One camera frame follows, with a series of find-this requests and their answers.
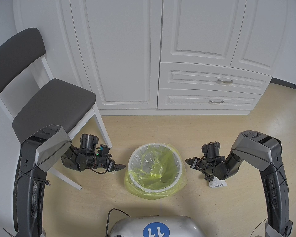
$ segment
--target metal handle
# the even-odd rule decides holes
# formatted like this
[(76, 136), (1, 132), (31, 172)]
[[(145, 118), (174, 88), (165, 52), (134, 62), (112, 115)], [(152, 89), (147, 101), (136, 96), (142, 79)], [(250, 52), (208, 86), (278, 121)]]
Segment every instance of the metal handle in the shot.
[(223, 83), (233, 83), (233, 80), (231, 80), (231, 81), (223, 81), (223, 80), (220, 80), (220, 78), (218, 78), (217, 81), (219, 81), (219, 82), (223, 82)]
[(215, 101), (209, 101), (210, 103), (214, 103), (214, 104), (222, 104), (224, 102), (224, 100), (221, 100), (220, 102), (215, 102)]

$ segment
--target trash can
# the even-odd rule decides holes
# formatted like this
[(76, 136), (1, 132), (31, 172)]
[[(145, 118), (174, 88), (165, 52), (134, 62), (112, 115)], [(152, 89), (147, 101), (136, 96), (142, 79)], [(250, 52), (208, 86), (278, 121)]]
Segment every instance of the trash can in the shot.
[(131, 155), (124, 183), (138, 197), (159, 199), (178, 192), (186, 181), (179, 152), (172, 145), (149, 143)]

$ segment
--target wooden floor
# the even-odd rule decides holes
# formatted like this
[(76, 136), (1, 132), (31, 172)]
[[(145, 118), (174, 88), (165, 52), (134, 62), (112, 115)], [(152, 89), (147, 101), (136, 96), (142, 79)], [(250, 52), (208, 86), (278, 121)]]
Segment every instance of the wooden floor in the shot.
[[(270, 84), (249, 115), (222, 116), (105, 116), (103, 121), (113, 147), (110, 153), (120, 164), (127, 164), (132, 152), (149, 142), (174, 145), (182, 159), (202, 156), (201, 146), (219, 141), (220, 154), (227, 156), (238, 134), (256, 130), (282, 141), (283, 163), (289, 184), (290, 219), (296, 223), (296, 90)], [(90, 120), (73, 139), (80, 145), (81, 133), (103, 139), (94, 120)], [(226, 180), (228, 186), (211, 189), (202, 173), (185, 166), (187, 186), (161, 200), (145, 200), (128, 193), (124, 187), (125, 170), (96, 174), (90, 170), (66, 169), (59, 160), (55, 168), (82, 185), (79, 191), (48, 174), (43, 205), (46, 236), (105, 236), (107, 214), (119, 208), (132, 217), (148, 215), (185, 215), (194, 218), (207, 236), (249, 237), (267, 218), (265, 197), (257, 169), (244, 162), (239, 172)], [(110, 216), (110, 227), (124, 215)], [(265, 236), (261, 224), (253, 236)], [(296, 228), (291, 237), (296, 236)]]

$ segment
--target white chair leg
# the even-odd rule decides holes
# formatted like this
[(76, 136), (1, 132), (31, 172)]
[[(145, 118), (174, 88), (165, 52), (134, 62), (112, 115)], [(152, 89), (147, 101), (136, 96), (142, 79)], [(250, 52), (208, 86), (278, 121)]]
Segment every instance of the white chair leg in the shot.
[(94, 115), (95, 115), (94, 118), (96, 120), (96, 123), (97, 123), (99, 129), (100, 129), (100, 132), (101, 132), (101, 134), (103, 136), (103, 139), (106, 142), (106, 145), (111, 148), (112, 143), (111, 143), (111, 140), (109, 138), (109, 135), (107, 133), (107, 130), (105, 128), (104, 122), (102, 120), (101, 114), (99, 112), (99, 109), (98, 109), (98, 106), (96, 105), (96, 103), (94, 104), (93, 109), (94, 109)]
[(75, 188), (77, 188), (79, 190), (82, 189), (82, 186), (75, 183), (74, 181), (72, 181), (68, 177), (64, 176), (61, 172), (57, 171), (54, 167), (51, 167), (48, 171), (51, 172), (53, 175), (57, 176), (58, 178), (64, 180), (66, 183), (72, 185), (73, 187), (75, 187)]

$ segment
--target printed symbol on packaging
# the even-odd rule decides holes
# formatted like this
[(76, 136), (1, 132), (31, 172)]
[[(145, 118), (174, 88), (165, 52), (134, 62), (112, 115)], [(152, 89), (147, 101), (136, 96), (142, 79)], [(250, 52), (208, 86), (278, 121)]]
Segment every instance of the printed symbol on packaging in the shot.
[(169, 237), (170, 229), (163, 223), (153, 222), (148, 225), (143, 230), (144, 237)]

